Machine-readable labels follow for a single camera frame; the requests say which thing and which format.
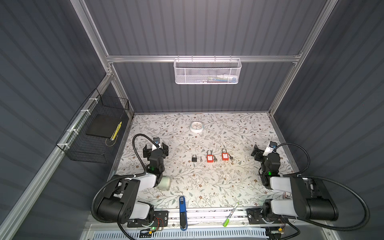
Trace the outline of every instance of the padlock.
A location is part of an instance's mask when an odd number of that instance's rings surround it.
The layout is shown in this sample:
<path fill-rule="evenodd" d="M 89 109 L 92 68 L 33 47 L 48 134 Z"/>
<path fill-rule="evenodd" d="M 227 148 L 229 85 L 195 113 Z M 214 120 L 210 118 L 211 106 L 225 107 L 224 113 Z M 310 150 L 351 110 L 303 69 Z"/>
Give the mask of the padlock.
<path fill-rule="evenodd" d="M 229 160 L 229 156 L 228 156 L 226 148 L 221 149 L 221 155 L 223 157 L 223 161 L 228 161 Z"/>
<path fill-rule="evenodd" d="M 207 151 L 207 162 L 214 162 L 214 156 L 212 155 L 212 151 Z"/>

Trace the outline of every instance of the floral pattern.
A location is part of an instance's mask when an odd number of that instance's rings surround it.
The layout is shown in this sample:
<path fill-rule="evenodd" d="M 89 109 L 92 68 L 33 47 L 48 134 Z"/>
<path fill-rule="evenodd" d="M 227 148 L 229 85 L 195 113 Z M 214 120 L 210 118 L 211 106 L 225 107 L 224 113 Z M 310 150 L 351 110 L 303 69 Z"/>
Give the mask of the floral pattern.
<path fill-rule="evenodd" d="M 204 123 L 201 133 L 192 133 L 192 121 Z M 169 146 L 164 159 L 166 176 L 172 179 L 170 190 L 151 188 L 140 191 L 138 200 L 155 205 L 157 209 L 178 208 L 178 197 L 184 195 L 187 207 L 260 206 L 266 198 L 280 199 L 283 193 L 268 190 L 257 174 L 260 162 L 251 157 L 254 144 L 264 149 L 269 141 L 279 142 L 266 113 L 135 115 L 117 174 L 142 172 L 133 148 L 132 138 L 137 133 L 160 137 Z M 144 137 L 136 139 L 142 149 L 148 143 Z M 233 161 L 222 160 L 226 148 Z M 207 163 L 207 150 L 212 150 L 217 162 Z M 280 173 L 292 173 L 286 154 L 279 148 Z M 192 155 L 197 162 L 192 162 Z"/>

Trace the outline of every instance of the striped wall panel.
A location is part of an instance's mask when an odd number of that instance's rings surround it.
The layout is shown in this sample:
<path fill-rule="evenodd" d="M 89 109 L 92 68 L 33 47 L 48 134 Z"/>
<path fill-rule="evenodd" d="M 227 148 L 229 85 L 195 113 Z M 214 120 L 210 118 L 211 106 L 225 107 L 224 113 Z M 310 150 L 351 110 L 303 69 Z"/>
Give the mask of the striped wall panel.
<path fill-rule="evenodd" d="M 69 1 L 0 1 L 0 36 L 1 223 L 105 71 Z M 67 239 L 78 236 L 73 229 L 83 226 L 107 167 L 65 159 L 14 239 L 49 239 L 63 227 L 73 235 Z M 62 204 L 73 199 L 88 202 L 74 204 L 77 218 Z"/>
<path fill-rule="evenodd" d="M 268 110 L 292 63 L 243 63 L 238 84 L 175 83 L 172 63 L 114 63 L 136 113 Z"/>
<path fill-rule="evenodd" d="M 325 0 L 86 0 L 109 55 L 298 54 Z"/>
<path fill-rule="evenodd" d="M 309 152 L 306 173 L 348 185 L 370 207 L 368 225 L 340 232 L 342 239 L 382 235 L 383 29 L 384 1 L 340 0 L 275 114 L 286 141 Z M 303 168 L 303 154 L 291 151 Z M 335 225 L 358 223 L 359 202 L 339 187 L 328 189 L 340 211 Z"/>

